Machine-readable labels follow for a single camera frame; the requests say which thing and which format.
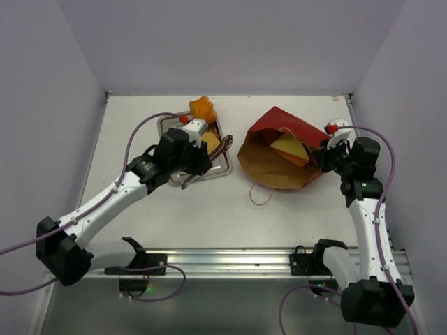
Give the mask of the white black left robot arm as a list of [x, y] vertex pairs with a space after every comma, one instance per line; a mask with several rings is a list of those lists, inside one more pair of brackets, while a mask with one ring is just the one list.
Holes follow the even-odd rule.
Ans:
[[92, 268], [90, 241], [116, 216], [167, 184], [171, 175], [204, 175], [212, 163], [202, 141], [207, 125], [194, 119], [162, 134], [153, 151], [135, 157], [118, 179], [80, 208], [36, 228], [36, 257], [64, 286], [77, 283]]

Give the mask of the orange fake bread loaf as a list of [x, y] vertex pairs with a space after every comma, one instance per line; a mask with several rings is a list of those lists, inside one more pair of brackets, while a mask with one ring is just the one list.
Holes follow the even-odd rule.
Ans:
[[194, 119], [202, 119], [208, 124], [217, 120], [217, 113], [213, 103], [207, 96], [201, 96], [197, 100], [189, 102], [189, 110]]

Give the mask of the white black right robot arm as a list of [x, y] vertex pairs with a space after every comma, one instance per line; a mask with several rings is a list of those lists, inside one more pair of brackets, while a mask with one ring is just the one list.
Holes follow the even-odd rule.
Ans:
[[380, 145], [368, 137], [330, 145], [322, 140], [314, 155], [322, 172], [341, 177], [340, 190], [356, 230], [359, 262], [344, 243], [321, 239], [315, 245], [314, 271], [335, 277], [345, 321], [396, 328], [412, 305], [413, 287], [405, 285], [393, 259], [385, 222], [383, 184], [375, 178]]

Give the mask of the metal kitchen tongs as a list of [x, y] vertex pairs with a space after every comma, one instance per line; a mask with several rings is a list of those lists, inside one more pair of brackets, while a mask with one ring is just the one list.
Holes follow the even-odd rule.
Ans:
[[[221, 142], [219, 143], [219, 145], [216, 147], [215, 150], [213, 150], [209, 155], [209, 160], [211, 163], [213, 163], [216, 159], [218, 159], [218, 157], [220, 157], [221, 155], [225, 154], [230, 147], [232, 146], [233, 143], [233, 136], [232, 135], [226, 135]], [[188, 188], [188, 186], [190, 184], [192, 184], [195, 180], [197, 180], [199, 178], [198, 175], [192, 175], [190, 174], [181, 184], [180, 184], [180, 188], [182, 190], [185, 190]]]

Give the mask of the round fake bread slice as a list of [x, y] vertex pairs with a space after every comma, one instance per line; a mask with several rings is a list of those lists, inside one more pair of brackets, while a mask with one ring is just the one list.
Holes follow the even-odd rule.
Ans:
[[210, 155], [220, 144], [219, 136], [212, 132], [205, 132], [201, 137], [202, 142], [207, 144], [207, 154]]

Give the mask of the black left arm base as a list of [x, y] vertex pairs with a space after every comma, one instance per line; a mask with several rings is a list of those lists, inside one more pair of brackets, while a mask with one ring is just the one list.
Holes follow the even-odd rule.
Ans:
[[149, 278], [164, 276], [168, 256], [165, 253], [148, 253], [136, 240], [131, 237], [122, 237], [124, 247], [129, 247], [130, 253], [118, 253], [118, 256], [130, 256], [125, 265], [104, 267], [105, 275], [130, 276], [140, 275], [141, 279], [121, 278], [118, 282], [119, 291], [130, 298], [140, 298], [149, 287]]

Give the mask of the triangular fake sandwich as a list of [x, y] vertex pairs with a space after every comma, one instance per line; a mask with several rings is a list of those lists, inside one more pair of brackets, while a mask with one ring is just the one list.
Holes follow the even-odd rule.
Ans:
[[299, 158], [303, 162], [309, 162], [304, 144], [290, 133], [284, 133], [270, 146], [285, 158], [292, 158], [295, 161]]

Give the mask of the red brown paper bag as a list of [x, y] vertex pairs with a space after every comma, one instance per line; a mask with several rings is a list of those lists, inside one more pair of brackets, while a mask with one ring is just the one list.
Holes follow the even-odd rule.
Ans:
[[314, 152], [328, 138], [306, 121], [272, 107], [249, 128], [237, 159], [252, 188], [297, 191], [322, 175]]

